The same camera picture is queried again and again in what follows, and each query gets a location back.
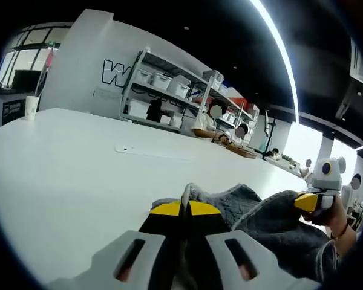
metal shelf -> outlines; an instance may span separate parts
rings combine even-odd
[[[147,119],[132,116],[132,115],[121,114],[121,116],[123,118],[132,120],[133,123],[142,124],[144,126],[148,126],[148,127],[152,127],[152,128],[156,128],[156,129],[162,129],[162,130],[166,130],[166,131],[170,131],[170,132],[178,132],[178,133],[182,131],[180,128],[177,128],[177,127],[174,127],[171,125],[153,122],[151,120],[147,120]]]
[[[235,126],[234,126],[234,124],[232,124],[232,123],[230,123],[230,122],[228,122],[228,121],[226,121],[226,120],[224,120],[224,119],[222,119],[222,118],[218,118],[217,119],[217,121],[218,122],[221,122],[221,123],[223,123],[223,124],[226,124],[227,126],[229,126],[229,127],[231,127],[231,128],[234,128]]]
[[[229,108],[232,109],[236,113],[239,112],[240,109],[241,109],[236,103],[234,103],[229,98],[226,98],[224,95],[222,95],[216,89],[211,88],[209,95],[211,97],[213,97],[213,98],[217,98],[219,100],[222,100],[222,101],[226,102],[228,104]],[[242,116],[242,118],[245,118],[246,120],[254,121],[254,119],[247,112],[245,112],[244,110],[242,110],[241,116]]]
[[[192,83],[204,86],[204,89],[206,89],[206,86],[208,85],[207,81],[203,80],[203,78],[199,77],[193,72],[190,72],[188,69],[182,68],[180,65],[177,65],[176,63],[149,51],[145,53],[142,62],[153,66],[154,68],[158,68],[172,76],[181,74],[183,77],[189,79]]]
[[[156,88],[155,86],[152,86],[149,83],[142,83],[142,82],[138,82],[138,81],[134,80],[132,83],[132,87],[138,87],[138,88],[144,89],[147,92],[161,95],[162,97],[170,98],[174,101],[186,104],[193,108],[199,109],[199,107],[200,107],[198,104],[195,104],[189,100],[186,100],[185,98],[179,97],[178,95],[171,94],[170,92],[165,91],[163,89]]]

white wall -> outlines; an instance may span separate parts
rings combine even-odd
[[[117,117],[120,94],[129,67],[133,65],[137,53],[146,46],[198,75],[209,69],[177,46],[146,31],[114,21],[112,13],[85,10],[53,59],[40,109],[59,107]],[[116,83],[109,85],[102,82],[104,60],[113,62],[113,66],[120,64],[116,66],[116,70],[120,71]],[[110,76],[112,80],[110,68],[110,65],[105,68],[108,69],[105,77]],[[95,88],[111,91],[112,97],[93,97]]]
[[[319,151],[319,155],[317,156],[317,160],[320,160],[323,158],[329,158],[329,156],[331,155],[331,151],[332,151],[332,144],[333,144],[333,140],[328,139],[323,136],[323,138],[321,140],[320,151]]]
[[[361,158],[360,156],[358,156],[358,158],[356,159],[354,174],[356,173],[361,175],[362,182],[360,188],[353,192],[353,199],[355,200],[355,198],[358,198],[358,201],[361,202],[363,200],[363,158]]]
[[[333,139],[331,158],[345,158],[346,169],[341,175],[343,185],[351,182],[352,176],[355,174],[355,165],[358,160],[357,152],[338,139]]]
[[[284,151],[289,136],[290,125],[290,123],[276,120],[276,126],[274,128],[272,139],[270,141],[269,150],[277,148],[281,153]],[[260,115],[258,117],[257,126],[255,128],[252,140],[250,142],[250,147],[258,149],[261,146],[261,143],[266,138],[265,116]]]

white table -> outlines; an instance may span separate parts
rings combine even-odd
[[[269,157],[265,157],[265,160],[267,161],[267,162],[269,162],[270,164],[273,164],[273,165],[275,165],[275,166],[277,166],[277,167],[279,167],[279,168],[281,168],[281,169],[283,169],[283,170],[285,170],[285,171],[287,171],[287,172],[289,172],[289,173],[291,173],[291,174],[293,174],[293,175],[295,175],[295,176],[297,176],[297,177],[301,177],[301,174],[300,174],[300,172],[299,171],[296,171],[296,170],[293,170],[293,169],[290,169],[289,167],[287,167],[287,166],[285,166],[284,164],[281,164],[279,161],[277,161],[277,160],[274,160],[274,159],[271,159],[271,158],[269,158]]]
[[[114,150],[127,144],[170,158]],[[95,252],[141,226],[153,201],[180,197],[189,182],[212,193],[245,183],[263,199],[306,188],[260,159],[86,113],[50,109],[0,128],[0,224],[42,283],[88,269]]]

small robot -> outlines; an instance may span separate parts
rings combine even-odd
[[[313,182],[310,190],[299,192],[295,207],[311,213],[312,223],[322,225],[328,216],[328,209],[333,205],[336,196],[342,189],[341,174],[345,172],[344,157],[319,160],[313,171]]]

small white sign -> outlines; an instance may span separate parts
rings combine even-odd
[[[121,94],[107,89],[96,88],[93,92],[93,97],[102,98],[104,100],[118,100],[121,98]]]

